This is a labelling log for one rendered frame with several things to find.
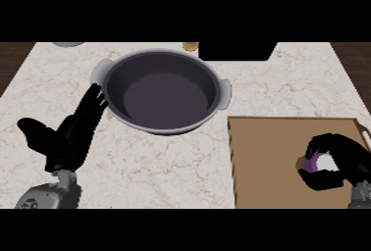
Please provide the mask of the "grey metal pot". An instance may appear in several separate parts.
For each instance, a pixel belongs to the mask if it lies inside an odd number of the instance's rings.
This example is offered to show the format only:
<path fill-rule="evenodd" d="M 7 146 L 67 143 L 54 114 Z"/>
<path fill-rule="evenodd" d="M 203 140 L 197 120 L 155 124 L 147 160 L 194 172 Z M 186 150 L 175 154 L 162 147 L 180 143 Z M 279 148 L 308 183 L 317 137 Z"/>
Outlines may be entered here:
<path fill-rule="evenodd" d="M 197 57 L 171 49 L 137 50 L 100 60 L 90 82 L 101 87 L 112 116 L 156 135 L 193 131 L 231 99 L 230 81 Z"/>

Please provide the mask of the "brown wooden tray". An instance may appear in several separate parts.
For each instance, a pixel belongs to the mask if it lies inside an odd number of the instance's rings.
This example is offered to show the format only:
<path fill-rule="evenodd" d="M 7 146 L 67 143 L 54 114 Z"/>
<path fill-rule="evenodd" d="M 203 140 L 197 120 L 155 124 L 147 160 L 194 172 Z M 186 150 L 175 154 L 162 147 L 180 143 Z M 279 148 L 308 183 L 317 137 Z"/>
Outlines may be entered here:
<path fill-rule="evenodd" d="M 311 137 L 326 132 L 347 136 L 371 150 L 371 130 L 357 120 L 230 117 L 227 128 L 236 207 L 344 209 L 351 185 L 314 191 L 296 169 Z"/>

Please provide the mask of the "grey round object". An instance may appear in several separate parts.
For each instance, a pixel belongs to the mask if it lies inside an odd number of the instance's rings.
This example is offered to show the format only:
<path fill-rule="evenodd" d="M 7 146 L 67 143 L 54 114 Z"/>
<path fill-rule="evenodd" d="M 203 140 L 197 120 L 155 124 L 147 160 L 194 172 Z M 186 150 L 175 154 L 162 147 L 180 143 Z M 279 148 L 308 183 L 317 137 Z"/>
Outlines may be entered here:
<path fill-rule="evenodd" d="M 84 42 L 51 42 L 57 47 L 75 47 L 78 45 L 81 45 Z"/>

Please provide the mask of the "black appliance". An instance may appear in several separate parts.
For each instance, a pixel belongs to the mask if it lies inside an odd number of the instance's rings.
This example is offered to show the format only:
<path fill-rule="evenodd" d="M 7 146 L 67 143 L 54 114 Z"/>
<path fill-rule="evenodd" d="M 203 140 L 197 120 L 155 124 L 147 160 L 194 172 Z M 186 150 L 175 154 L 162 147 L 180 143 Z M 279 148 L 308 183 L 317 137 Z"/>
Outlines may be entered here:
<path fill-rule="evenodd" d="M 203 61 L 265 61 L 274 42 L 199 42 L 197 57 Z"/>

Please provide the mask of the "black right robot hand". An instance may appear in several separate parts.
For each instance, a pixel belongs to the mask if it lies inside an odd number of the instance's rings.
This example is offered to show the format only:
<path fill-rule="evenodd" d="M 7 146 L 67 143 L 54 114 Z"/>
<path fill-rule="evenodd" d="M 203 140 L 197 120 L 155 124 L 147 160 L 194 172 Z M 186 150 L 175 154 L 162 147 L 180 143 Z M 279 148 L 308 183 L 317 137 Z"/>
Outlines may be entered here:
<path fill-rule="evenodd" d="M 363 181 L 371 184 L 371 152 L 354 140 L 336 133 L 314 136 L 307 145 L 305 159 L 317 153 L 330 154 L 336 171 L 308 173 L 302 169 L 298 170 L 298 175 L 313 190 L 342 187 L 344 180 L 351 185 Z"/>

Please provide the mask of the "purple can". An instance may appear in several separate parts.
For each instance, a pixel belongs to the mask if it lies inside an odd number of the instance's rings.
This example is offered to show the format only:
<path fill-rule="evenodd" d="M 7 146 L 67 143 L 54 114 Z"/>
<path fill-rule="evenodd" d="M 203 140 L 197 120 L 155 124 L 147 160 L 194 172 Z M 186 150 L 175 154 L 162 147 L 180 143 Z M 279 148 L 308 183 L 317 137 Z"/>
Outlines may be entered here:
<path fill-rule="evenodd" d="M 314 173 L 317 171 L 338 171 L 333 158 L 326 153 L 317 153 L 310 158 L 299 157 L 295 169 L 302 169 L 307 173 Z"/>

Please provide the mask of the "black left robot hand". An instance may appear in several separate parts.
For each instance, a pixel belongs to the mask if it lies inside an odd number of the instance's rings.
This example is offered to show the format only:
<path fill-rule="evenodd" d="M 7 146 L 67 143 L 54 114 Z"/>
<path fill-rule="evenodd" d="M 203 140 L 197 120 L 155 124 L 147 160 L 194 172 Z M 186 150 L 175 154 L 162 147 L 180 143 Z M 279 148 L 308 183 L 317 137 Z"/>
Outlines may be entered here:
<path fill-rule="evenodd" d="M 82 166 L 107 104 L 101 88 L 93 83 L 57 130 L 32 118 L 17 120 L 27 147 L 45 157 L 44 170 L 48 173 L 59 170 L 75 172 Z"/>

